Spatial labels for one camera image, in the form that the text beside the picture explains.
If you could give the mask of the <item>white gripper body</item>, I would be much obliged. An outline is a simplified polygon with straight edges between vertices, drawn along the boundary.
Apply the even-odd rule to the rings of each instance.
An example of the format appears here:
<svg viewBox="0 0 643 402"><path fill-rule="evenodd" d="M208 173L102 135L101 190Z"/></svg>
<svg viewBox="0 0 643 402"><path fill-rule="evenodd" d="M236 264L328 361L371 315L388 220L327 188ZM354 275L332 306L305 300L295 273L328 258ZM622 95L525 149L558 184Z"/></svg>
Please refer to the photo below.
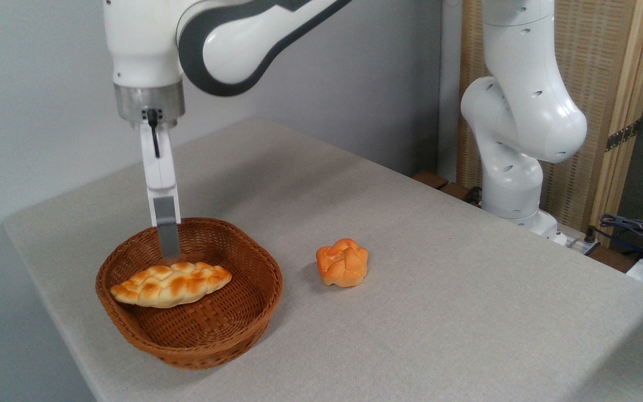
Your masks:
<svg viewBox="0 0 643 402"><path fill-rule="evenodd" d="M176 188L174 159L167 125L156 127L140 124L141 155L145 169L148 196L164 197Z"/></svg>

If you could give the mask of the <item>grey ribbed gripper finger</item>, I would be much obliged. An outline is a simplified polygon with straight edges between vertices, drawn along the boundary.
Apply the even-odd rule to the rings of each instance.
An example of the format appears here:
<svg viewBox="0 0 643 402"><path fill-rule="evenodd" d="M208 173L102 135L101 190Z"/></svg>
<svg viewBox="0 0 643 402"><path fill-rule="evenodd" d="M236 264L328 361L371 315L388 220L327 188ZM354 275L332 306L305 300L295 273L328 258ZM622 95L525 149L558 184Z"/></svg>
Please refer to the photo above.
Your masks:
<svg viewBox="0 0 643 402"><path fill-rule="evenodd" d="M177 195L154 197L150 194L151 225L156 227L159 249L164 260L181 257L178 225L181 223Z"/></svg>

